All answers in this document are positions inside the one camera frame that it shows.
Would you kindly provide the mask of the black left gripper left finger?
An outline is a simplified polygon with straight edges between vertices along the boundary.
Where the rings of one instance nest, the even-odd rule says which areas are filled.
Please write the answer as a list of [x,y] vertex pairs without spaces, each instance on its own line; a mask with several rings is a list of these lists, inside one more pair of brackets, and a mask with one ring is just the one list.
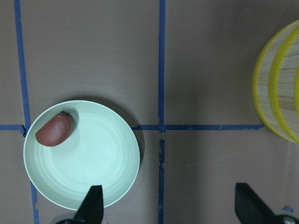
[[91,186],[73,219],[76,224],[100,224],[103,216],[102,186]]

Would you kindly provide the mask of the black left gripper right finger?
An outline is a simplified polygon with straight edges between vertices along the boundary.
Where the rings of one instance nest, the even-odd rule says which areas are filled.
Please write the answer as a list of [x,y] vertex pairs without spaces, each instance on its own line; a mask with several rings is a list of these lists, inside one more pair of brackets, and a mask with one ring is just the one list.
[[272,210],[247,183],[235,185],[235,214],[241,224],[277,224]]

